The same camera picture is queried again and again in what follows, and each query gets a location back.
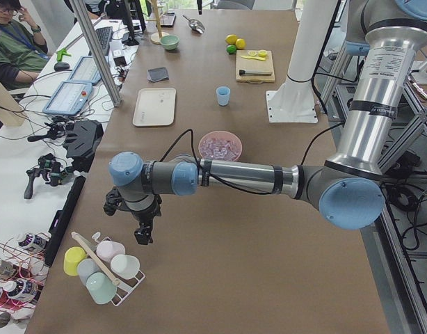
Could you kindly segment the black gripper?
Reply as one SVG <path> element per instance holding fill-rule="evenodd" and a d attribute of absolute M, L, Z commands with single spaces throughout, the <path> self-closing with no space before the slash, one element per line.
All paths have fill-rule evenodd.
<path fill-rule="evenodd" d="M 108 216 L 113 216 L 117 211 L 131 213 L 140 226 L 134 231 L 136 241 L 144 245 L 153 242 L 153 221 L 156 216 L 161 216 L 161 203 L 160 195 L 143 195 L 139 201 L 128 202 L 118 189 L 113 187 L 106 194 L 103 209 Z"/>

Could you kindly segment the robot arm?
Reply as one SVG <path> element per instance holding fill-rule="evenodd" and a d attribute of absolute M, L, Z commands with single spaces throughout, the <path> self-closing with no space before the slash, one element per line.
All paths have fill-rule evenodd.
<path fill-rule="evenodd" d="M 384 205 L 378 165 L 416 53 L 427 45 L 427 1 L 352 1 L 346 45 L 366 60 L 337 151 L 322 167 L 291 168 L 198 159 L 183 154 L 169 162 L 143 161 L 122 152 L 108 165 L 114 186 L 104 211 L 130 212 L 136 241 L 152 242 L 161 196 L 194 194 L 217 181 L 258 195 L 285 194 L 310 203 L 333 225 L 356 230 L 372 224 Z"/>

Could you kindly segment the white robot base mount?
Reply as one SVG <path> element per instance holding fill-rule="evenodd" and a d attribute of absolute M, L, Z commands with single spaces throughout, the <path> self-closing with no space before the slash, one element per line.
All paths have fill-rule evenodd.
<path fill-rule="evenodd" d="M 312 84 L 328 31 L 334 26 L 339 1 L 307 1 L 291 54 L 285 82 L 266 92 L 271 123 L 316 123 Z"/>

